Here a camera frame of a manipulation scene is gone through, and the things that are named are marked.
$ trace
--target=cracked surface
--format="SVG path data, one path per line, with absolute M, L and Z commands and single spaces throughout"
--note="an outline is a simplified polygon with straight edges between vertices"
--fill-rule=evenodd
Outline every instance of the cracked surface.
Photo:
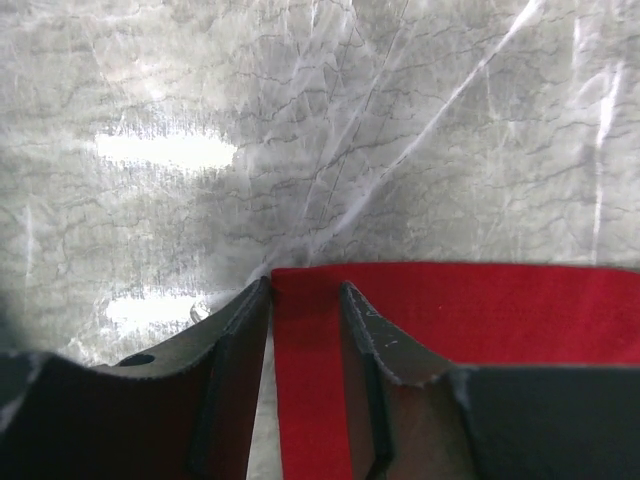
M 0 28 L 0 347 L 115 363 L 277 266 L 640 263 L 637 0 L 10 0 Z

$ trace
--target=red cloth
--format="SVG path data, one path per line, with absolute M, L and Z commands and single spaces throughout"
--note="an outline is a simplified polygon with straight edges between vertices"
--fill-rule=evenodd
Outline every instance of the red cloth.
M 464 363 L 640 363 L 640 275 L 613 269 L 352 264 L 272 272 L 285 480 L 351 480 L 339 287 Z

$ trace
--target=black plastic part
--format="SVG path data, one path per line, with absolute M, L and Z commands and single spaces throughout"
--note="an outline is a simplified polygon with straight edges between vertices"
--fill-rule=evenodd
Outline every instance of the black plastic part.
M 0 354 L 0 478 L 244 480 L 269 290 L 114 367 Z
M 380 403 L 394 455 L 377 478 L 640 478 L 640 369 L 455 365 L 381 317 L 353 285 L 343 285 L 341 302 L 354 479 L 367 478 L 373 457 L 361 445 L 375 444 L 385 417 L 367 425 L 358 412 Z M 371 358 L 382 393 L 358 378 Z

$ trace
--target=screw hole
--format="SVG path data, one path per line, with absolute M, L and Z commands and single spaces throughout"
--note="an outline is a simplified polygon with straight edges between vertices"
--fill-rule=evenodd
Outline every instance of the screw hole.
M 156 359 L 153 355 L 149 355 L 148 353 L 136 353 L 135 355 L 131 355 L 130 357 L 122 360 L 118 366 L 119 367 L 136 367 L 138 365 L 146 365 L 148 363 L 153 362 Z

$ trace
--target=folded red cloth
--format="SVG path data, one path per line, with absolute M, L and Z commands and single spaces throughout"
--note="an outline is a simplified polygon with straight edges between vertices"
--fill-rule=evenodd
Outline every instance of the folded red cloth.
M 460 363 L 640 363 L 640 275 L 443 263 L 277 269 L 274 345 L 286 480 L 351 480 L 339 334 L 350 281 L 387 319 Z

